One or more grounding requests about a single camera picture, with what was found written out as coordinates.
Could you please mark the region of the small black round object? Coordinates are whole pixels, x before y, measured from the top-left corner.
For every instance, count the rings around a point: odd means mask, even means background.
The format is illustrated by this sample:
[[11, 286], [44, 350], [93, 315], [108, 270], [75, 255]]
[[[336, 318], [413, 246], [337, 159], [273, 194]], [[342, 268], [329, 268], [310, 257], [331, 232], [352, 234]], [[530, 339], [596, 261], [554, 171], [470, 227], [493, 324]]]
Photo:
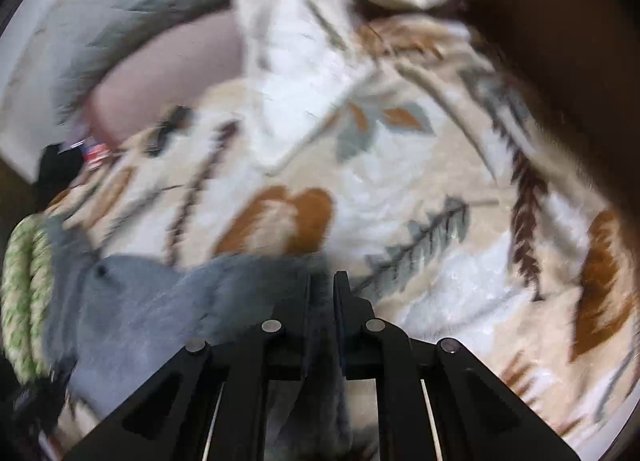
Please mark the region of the small black round object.
[[160, 156], [166, 150], [171, 135], [190, 126], [192, 113], [188, 106], [172, 106], [146, 137], [144, 153], [150, 158]]

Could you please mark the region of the cream leaf-pattern blanket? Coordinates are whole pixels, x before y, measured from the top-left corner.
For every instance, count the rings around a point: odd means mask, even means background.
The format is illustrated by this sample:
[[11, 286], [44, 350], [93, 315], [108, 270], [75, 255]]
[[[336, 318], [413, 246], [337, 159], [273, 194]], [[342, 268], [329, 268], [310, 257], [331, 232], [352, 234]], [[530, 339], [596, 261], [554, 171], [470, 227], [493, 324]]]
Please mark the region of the cream leaf-pattern blanket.
[[144, 144], [166, 115], [47, 218], [102, 259], [180, 271], [320, 255], [409, 337], [460, 340], [590, 459], [638, 394], [623, 218], [538, 97], [436, 7], [232, 0], [241, 75], [160, 156]]

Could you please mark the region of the plastic bottle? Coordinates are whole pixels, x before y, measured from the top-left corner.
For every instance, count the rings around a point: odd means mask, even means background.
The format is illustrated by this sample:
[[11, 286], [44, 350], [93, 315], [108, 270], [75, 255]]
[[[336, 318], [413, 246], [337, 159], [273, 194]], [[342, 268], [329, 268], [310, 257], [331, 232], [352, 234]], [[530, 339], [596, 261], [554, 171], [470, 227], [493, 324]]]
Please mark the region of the plastic bottle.
[[100, 167], [112, 154], [110, 147], [93, 137], [86, 125], [74, 127], [68, 140], [70, 150], [78, 150], [88, 169]]

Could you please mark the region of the green white patterned cloth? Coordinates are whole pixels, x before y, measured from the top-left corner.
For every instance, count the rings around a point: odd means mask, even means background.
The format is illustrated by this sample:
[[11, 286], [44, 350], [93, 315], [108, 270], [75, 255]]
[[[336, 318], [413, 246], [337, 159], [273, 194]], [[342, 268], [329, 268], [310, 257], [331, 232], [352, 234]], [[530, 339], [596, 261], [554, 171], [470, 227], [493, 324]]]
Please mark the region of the green white patterned cloth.
[[42, 340], [52, 289], [51, 251], [43, 217], [32, 214], [9, 237], [1, 281], [3, 352], [21, 383], [49, 373]]

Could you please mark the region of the blue denim pants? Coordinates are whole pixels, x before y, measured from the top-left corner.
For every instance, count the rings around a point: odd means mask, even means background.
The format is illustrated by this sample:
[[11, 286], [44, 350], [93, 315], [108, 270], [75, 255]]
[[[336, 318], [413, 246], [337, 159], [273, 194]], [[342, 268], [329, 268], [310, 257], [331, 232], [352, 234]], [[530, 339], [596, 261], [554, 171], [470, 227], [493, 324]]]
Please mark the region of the blue denim pants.
[[50, 365], [76, 356], [70, 390], [97, 417], [115, 410], [187, 340], [232, 342], [308, 288], [309, 366], [303, 381], [271, 385], [266, 456], [327, 460], [352, 447], [322, 256], [220, 255], [180, 271], [142, 256], [102, 259], [82, 230], [64, 228], [57, 217], [43, 228], [53, 271], [43, 354]]

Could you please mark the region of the black cloth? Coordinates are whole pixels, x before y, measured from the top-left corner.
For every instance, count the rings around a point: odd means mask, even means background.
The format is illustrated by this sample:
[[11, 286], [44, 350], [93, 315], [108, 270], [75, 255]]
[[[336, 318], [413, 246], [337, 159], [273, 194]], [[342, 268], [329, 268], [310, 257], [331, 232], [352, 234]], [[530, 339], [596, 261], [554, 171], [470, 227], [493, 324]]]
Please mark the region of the black cloth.
[[76, 143], [72, 147], [55, 143], [43, 149], [34, 184], [37, 212], [44, 212], [64, 198], [73, 182], [85, 170], [87, 155], [88, 147], [85, 143]]

